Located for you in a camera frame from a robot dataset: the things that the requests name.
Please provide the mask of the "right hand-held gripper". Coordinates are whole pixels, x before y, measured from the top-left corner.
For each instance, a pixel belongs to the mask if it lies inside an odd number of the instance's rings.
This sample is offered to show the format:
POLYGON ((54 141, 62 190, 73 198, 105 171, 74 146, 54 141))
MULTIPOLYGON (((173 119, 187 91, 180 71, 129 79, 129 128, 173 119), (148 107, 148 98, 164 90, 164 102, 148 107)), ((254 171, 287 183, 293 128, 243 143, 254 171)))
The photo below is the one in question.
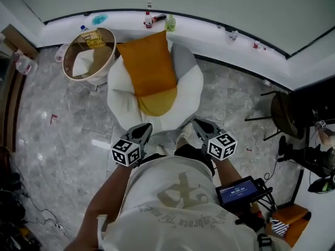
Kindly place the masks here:
POLYGON ((201 118, 195 118, 192 124, 197 136, 202 141, 207 141, 205 155, 223 161, 235 153, 238 141, 230 132, 221 130, 216 123, 201 118))

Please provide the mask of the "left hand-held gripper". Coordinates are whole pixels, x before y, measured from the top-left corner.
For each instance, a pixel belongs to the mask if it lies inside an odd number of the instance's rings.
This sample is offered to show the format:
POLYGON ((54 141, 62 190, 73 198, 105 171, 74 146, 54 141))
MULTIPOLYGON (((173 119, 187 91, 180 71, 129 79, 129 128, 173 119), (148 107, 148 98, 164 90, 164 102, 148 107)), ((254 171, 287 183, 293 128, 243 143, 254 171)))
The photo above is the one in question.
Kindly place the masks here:
POLYGON ((114 162, 126 167, 140 166, 146 155, 144 147, 152 130, 151 123, 142 123, 130 128, 111 148, 114 162))

